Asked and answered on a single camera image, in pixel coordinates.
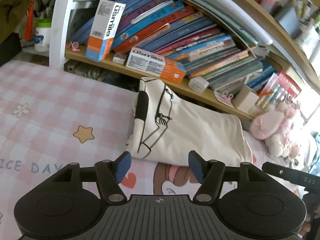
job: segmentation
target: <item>purple book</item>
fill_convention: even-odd
[[[125,18],[123,18],[118,25],[117,33],[120,33],[120,31],[130,24],[130,22],[137,18],[139,15],[143,14],[144,12],[147,12],[148,10],[151,10],[155,6],[159,5],[160,3],[167,2],[169,0],[152,0],[151,2],[145,4],[144,6],[140,7],[139,9],[135,10]]]

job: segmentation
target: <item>pink checkered bedsheet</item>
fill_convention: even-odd
[[[17,200],[68,163],[92,166],[115,159],[132,133],[136,93],[30,63],[0,67],[0,239],[16,240]],[[265,145],[244,133],[255,165]],[[131,194],[190,194],[199,184],[187,167],[132,160],[120,184]],[[236,187],[225,183],[223,194]],[[98,194],[94,183],[84,188]]]

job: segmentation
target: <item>pink plush toy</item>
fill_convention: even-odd
[[[303,122],[300,110],[280,102],[275,109],[253,120],[250,133],[265,141],[270,155],[291,162],[300,155],[299,139]]]

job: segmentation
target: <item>green lid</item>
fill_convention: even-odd
[[[51,18],[44,18],[37,21],[36,27],[38,28],[51,28]]]

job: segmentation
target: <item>bookshelf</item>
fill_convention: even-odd
[[[254,0],[233,0],[246,11],[274,40],[270,50],[277,50],[318,93],[320,80],[309,60],[289,34]]]
[[[143,76],[154,77],[150,74],[147,74],[147,73],[144,73],[141,71],[137,71],[137,70],[134,70],[131,68],[127,68],[124,65],[112,62],[112,58],[114,55],[113,53],[111,53],[106,59],[102,60],[101,62],[95,62],[95,61],[92,61],[84,56],[85,51],[86,51],[85,46],[80,46],[79,49],[80,49],[80,52],[73,52],[72,49],[66,48],[65,57],[68,59],[74,59],[74,60],[78,60],[81,62],[92,64],[95,66],[99,66],[102,68],[106,68],[109,70],[113,70],[115,72],[119,72],[119,73],[122,73],[122,74],[125,74],[128,76],[132,76],[135,78],[141,78]],[[238,110],[236,107],[231,108],[231,107],[226,106],[223,103],[219,102],[216,99],[212,90],[206,89],[202,94],[197,93],[196,91],[194,91],[193,89],[191,89],[188,86],[188,79],[187,78],[185,78],[180,84],[175,84],[175,83],[172,83],[172,82],[164,80],[164,79],[161,79],[161,80],[164,83],[166,83],[170,87],[170,89],[172,89],[172,91],[174,91],[176,93],[180,93],[184,96],[193,98],[199,102],[208,104],[208,105],[213,106],[215,108],[218,108],[228,114],[234,114],[242,119],[252,120],[254,118],[253,116]]]

